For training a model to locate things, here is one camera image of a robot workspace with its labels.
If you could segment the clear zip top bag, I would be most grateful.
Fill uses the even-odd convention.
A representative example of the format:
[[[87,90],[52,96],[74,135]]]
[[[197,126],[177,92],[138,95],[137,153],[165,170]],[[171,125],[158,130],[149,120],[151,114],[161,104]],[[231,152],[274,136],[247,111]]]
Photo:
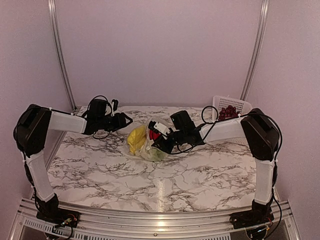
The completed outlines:
[[[127,135],[127,137],[125,138],[124,143],[123,143],[124,149],[126,150],[126,152],[129,155],[134,156],[134,157],[139,157],[141,159],[144,159],[145,161],[151,161],[151,160],[149,160],[149,150],[151,148],[155,148],[155,147],[152,147],[152,144],[155,141],[151,140],[149,137],[150,130],[148,129],[148,125],[149,125],[150,121],[160,122],[160,123],[166,125],[167,127],[170,126],[167,121],[165,121],[163,118],[160,118],[160,117],[150,117],[145,123],[141,124],[141,125],[145,125],[145,127],[146,127],[146,141],[145,141],[143,147],[140,149],[140,151],[136,155],[133,155],[132,153],[130,153],[129,147],[127,144],[127,137],[130,133]]]

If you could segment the fake red grapes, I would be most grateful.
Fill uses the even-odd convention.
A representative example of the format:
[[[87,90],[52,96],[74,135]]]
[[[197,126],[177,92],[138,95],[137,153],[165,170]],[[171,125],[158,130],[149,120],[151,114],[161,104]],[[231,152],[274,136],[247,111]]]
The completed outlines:
[[[236,107],[232,105],[228,105],[227,107],[222,107],[221,111],[218,114],[218,120],[226,120],[226,119],[231,119],[235,118],[240,114],[240,111],[237,111]]]

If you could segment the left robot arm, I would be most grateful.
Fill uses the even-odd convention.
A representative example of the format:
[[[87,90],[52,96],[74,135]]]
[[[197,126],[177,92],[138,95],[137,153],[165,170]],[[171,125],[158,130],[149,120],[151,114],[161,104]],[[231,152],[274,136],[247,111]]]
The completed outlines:
[[[108,101],[98,95],[89,102],[82,115],[37,104],[30,104],[21,114],[13,129],[13,138],[33,188],[38,219],[55,224],[64,224],[70,219],[70,225],[74,227],[80,215],[77,211],[60,207],[50,183],[49,160],[46,159],[48,133],[55,131],[94,136],[99,131],[109,134],[126,128],[133,123],[133,119],[118,111],[118,103],[116,99]]]

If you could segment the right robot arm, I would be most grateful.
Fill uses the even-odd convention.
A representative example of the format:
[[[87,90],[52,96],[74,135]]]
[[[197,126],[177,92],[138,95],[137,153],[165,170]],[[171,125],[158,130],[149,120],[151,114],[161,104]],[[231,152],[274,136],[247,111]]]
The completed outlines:
[[[256,164],[256,190],[251,209],[235,212],[230,215],[234,229],[249,228],[272,222],[274,216],[271,205],[275,201],[275,184],[277,181],[277,156],[282,147],[283,137],[277,123],[259,108],[253,108],[245,114],[228,119],[216,118],[212,122],[204,121],[196,126],[188,112],[181,110],[170,117],[174,128],[159,121],[151,121],[154,148],[174,155],[184,154],[197,146],[226,141],[246,145]],[[190,147],[181,150],[182,145]]]

